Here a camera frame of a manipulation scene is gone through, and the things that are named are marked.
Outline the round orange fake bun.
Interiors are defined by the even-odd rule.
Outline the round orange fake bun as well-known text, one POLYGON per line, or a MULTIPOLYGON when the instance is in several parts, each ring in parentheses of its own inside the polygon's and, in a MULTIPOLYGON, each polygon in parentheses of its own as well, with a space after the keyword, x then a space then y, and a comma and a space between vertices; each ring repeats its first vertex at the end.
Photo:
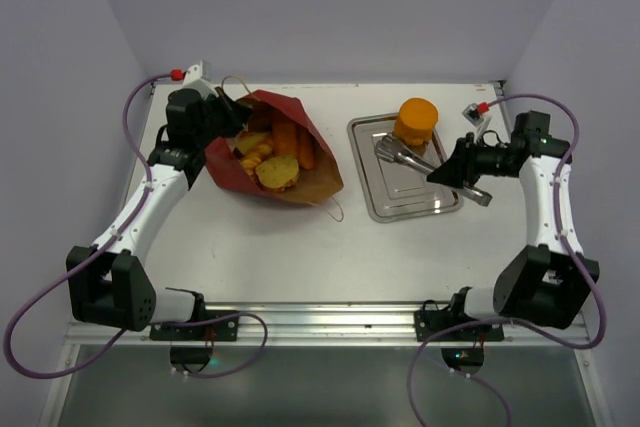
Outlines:
POLYGON ((410 98, 400 107, 393 136, 408 146, 421 146, 431 141, 439 120, 436 106, 423 98, 410 98))

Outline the seeded fake bread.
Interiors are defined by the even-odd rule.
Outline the seeded fake bread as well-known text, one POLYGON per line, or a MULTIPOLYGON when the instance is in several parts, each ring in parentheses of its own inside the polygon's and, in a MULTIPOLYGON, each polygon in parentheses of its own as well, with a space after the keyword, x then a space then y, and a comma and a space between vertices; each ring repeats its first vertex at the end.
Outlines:
POLYGON ((255 169, 255 174, 264 189, 282 192, 297 184, 299 171, 299 163, 295 156, 277 155, 262 162, 255 169))

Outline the steel tongs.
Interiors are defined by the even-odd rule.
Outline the steel tongs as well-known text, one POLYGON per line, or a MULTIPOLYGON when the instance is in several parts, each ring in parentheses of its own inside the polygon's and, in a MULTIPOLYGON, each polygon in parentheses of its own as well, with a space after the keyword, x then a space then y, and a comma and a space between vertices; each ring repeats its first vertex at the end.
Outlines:
MULTIPOLYGON (((422 157, 411 151, 399 139, 391 135, 385 135, 376 142, 374 153, 379 160, 408 167, 425 177, 428 177, 436 170, 434 165, 425 161, 422 157)), ((493 196, 490 193, 477 187, 468 186, 467 184, 464 184, 462 187, 452 187, 444 184, 444 187, 482 207, 488 207, 493 200, 493 196)))

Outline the red paper bag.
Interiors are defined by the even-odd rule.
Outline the red paper bag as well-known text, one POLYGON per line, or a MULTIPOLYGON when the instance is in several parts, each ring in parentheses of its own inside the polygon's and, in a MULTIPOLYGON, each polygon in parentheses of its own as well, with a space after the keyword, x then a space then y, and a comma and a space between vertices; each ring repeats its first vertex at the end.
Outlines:
POLYGON ((206 150, 206 167, 216 185, 237 193, 310 206, 341 222, 344 210, 325 205, 344 187, 335 156, 302 102, 266 90, 252 90, 239 76, 226 76, 246 89, 240 105, 250 109, 247 126, 206 150))

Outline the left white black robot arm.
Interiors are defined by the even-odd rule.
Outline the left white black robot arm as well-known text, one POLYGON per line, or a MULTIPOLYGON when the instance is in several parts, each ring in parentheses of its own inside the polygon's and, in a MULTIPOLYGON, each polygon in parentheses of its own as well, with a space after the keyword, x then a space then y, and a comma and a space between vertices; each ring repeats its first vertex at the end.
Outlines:
POLYGON ((206 148, 239 135, 251 113, 220 88, 207 95, 181 88, 169 95, 143 180, 112 226, 91 246, 76 246, 67 256, 76 320, 136 332, 172 323, 189 340, 205 333, 201 295, 154 286, 144 265, 161 227, 202 171, 206 148))

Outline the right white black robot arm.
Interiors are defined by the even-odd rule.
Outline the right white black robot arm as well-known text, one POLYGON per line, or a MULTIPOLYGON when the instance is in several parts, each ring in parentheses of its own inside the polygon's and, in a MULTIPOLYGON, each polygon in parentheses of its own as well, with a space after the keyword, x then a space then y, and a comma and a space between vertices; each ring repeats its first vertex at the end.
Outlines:
POLYGON ((573 226, 569 199, 570 144, 549 133, 550 117, 529 111, 516 118, 508 143, 489 146, 467 134, 427 179, 469 193, 483 176, 519 180, 524 193, 526 243, 489 289, 464 287, 452 298, 445 326, 468 339, 481 319, 515 317, 541 327, 567 328, 599 278, 573 226))

